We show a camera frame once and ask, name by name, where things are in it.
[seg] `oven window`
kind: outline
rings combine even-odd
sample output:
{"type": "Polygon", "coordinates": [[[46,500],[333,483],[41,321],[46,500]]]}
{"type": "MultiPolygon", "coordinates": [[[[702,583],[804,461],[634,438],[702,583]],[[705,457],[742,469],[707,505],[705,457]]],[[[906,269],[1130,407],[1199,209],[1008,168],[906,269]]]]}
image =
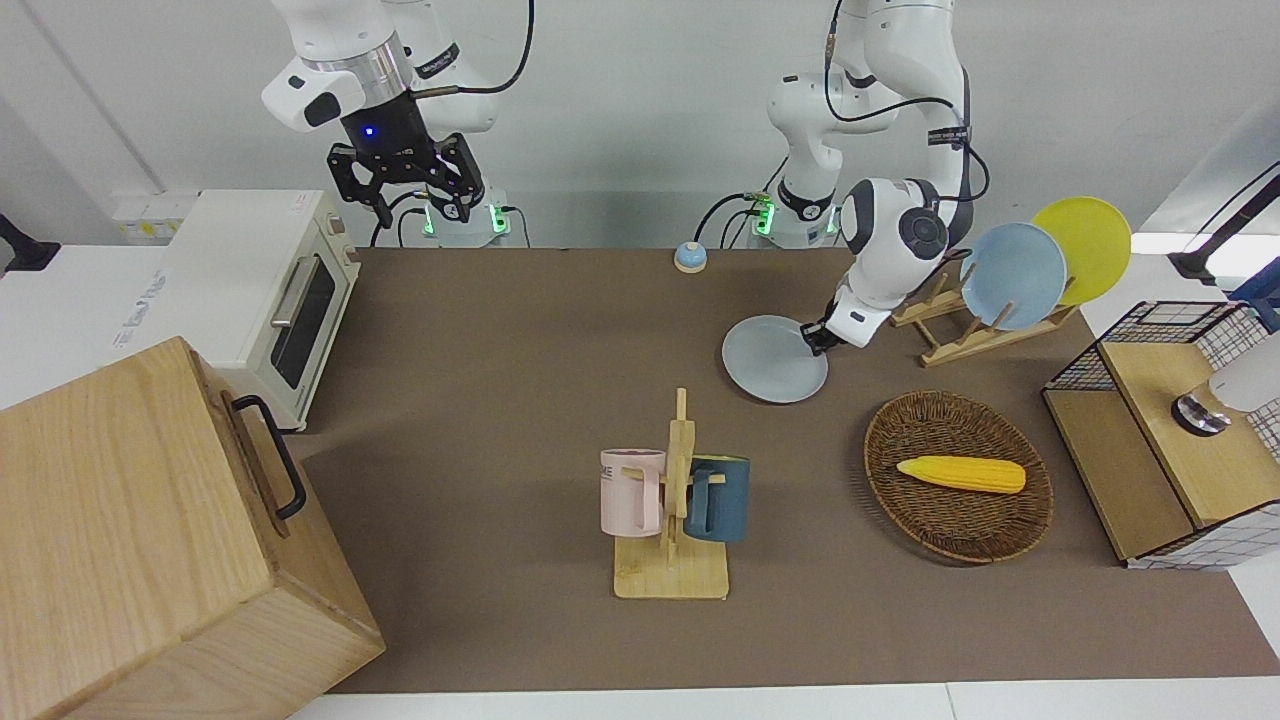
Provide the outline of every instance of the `oven window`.
{"type": "Polygon", "coordinates": [[[311,279],[306,297],[302,300],[302,310],[298,319],[291,328],[280,329],[275,338],[275,347],[271,348],[271,365],[280,373],[284,382],[293,389],[302,382],[302,372],[311,357],[311,348],[315,347],[320,336],[320,325],[329,313],[329,305],[335,290],[333,275],[329,268],[321,261],[316,268],[316,274],[311,279]]]}

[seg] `mug handle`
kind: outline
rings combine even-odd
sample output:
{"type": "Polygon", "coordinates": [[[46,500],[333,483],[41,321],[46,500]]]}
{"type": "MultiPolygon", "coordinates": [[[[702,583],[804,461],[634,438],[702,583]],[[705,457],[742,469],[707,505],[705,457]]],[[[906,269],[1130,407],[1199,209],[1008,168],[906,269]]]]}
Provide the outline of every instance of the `mug handle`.
{"type": "Polygon", "coordinates": [[[653,469],[644,469],[644,489],[640,496],[640,532],[648,533],[658,529],[659,520],[649,512],[652,505],[658,503],[658,484],[660,479],[658,478],[658,471],[653,469]]]}
{"type": "Polygon", "coordinates": [[[710,532],[707,529],[710,515],[710,468],[699,468],[694,470],[694,497],[689,502],[689,518],[686,518],[686,520],[689,521],[689,527],[695,533],[704,536],[710,532]]]}

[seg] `power outlet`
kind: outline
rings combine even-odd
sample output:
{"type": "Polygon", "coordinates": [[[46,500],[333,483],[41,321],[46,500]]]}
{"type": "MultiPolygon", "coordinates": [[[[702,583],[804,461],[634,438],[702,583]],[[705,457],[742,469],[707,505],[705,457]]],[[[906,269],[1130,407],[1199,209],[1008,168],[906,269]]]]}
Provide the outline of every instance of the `power outlet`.
{"type": "Polygon", "coordinates": [[[197,192],[119,197],[111,220],[129,245],[168,245],[196,204],[197,192]]]}

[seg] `green indicator light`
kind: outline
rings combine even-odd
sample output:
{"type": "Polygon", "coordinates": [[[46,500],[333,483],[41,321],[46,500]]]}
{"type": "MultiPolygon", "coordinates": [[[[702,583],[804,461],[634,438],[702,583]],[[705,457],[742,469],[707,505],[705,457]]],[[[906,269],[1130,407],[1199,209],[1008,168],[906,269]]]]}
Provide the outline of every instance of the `green indicator light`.
{"type": "Polygon", "coordinates": [[[762,205],[760,217],[755,219],[755,234],[768,237],[773,231],[773,201],[765,200],[762,205]]]}
{"type": "Polygon", "coordinates": [[[489,217],[493,218],[493,232],[503,234],[507,232],[507,215],[497,205],[489,206],[489,217]]]}

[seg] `oven handle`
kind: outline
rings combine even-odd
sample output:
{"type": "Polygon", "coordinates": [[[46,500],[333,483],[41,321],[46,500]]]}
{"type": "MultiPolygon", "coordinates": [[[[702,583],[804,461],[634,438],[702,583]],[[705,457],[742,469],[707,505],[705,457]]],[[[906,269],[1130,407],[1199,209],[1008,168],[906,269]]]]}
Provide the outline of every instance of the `oven handle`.
{"type": "Polygon", "coordinates": [[[293,274],[289,275],[289,284],[284,286],[284,295],[280,297],[280,304],[271,315],[273,328],[292,328],[298,322],[298,315],[302,313],[302,301],[306,300],[307,290],[311,288],[311,281],[315,279],[319,269],[319,255],[298,258],[297,264],[293,265],[293,274]]]}
{"type": "Polygon", "coordinates": [[[271,442],[275,443],[275,451],[280,454],[280,462],[284,464],[284,471],[289,475],[289,484],[293,486],[293,500],[284,503],[284,507],[275,510],[275,516],[280,520],[288,520],[289,518],[298,514],[302,506],[307,502],[307,488],[302,484],[302,477],[298,474],[298,468],[293,464],[293,456],[289,455],[289,448],[284,446],[284,436],[280,434],[280,428],[275,424],[275,418],[271,416],[271,410],[266,406],[266,401],[256,395],[246,395],[243,397],[237,397],[232,400],[232,410],[239,413],[248,407],[257,407],[262,413],[262,420],[266,421],[266,429],[271,433],[271,442]]]}

